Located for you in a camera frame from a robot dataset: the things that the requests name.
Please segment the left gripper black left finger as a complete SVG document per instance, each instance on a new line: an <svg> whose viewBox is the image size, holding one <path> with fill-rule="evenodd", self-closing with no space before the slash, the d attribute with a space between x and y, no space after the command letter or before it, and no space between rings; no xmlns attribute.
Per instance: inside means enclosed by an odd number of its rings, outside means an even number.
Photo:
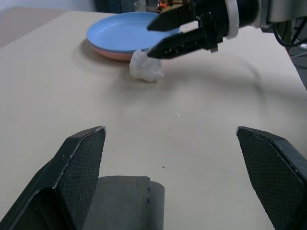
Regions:
<svg viewBox="0 0 307 230"><path fill-rule="evenodd" d="M68 137L0 222L2 230L81 230L98 181L106 129Z"/></svg>

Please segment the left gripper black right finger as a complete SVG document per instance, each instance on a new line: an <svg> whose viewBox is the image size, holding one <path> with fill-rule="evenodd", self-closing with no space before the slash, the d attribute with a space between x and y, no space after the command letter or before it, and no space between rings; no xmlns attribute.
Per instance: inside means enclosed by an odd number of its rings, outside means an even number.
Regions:
<svg viewBox="0 0 307 230"><path fill-rule="evenodd" d="M248 176L276 230L307 228L307 160L283 137L236 130Z"/></svg>

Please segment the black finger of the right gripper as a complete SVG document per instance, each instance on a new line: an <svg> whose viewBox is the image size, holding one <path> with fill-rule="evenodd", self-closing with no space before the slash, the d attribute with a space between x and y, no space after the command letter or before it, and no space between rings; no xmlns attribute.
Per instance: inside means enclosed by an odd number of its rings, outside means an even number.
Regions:
<svg viewBox="0 0 307 230"><path fill-rule="evenodd" d="M195 3L184 4L180 7L157 15L147 26L148 31L166 32L196 20Z"/></svg>
<svg viewBox="0 0 307 230"><path fill-rule="evenodd" d="M178 33L164 38L150 48L147 56L157 59L172 59L206 47L206 35L202 29Z"/></svg>

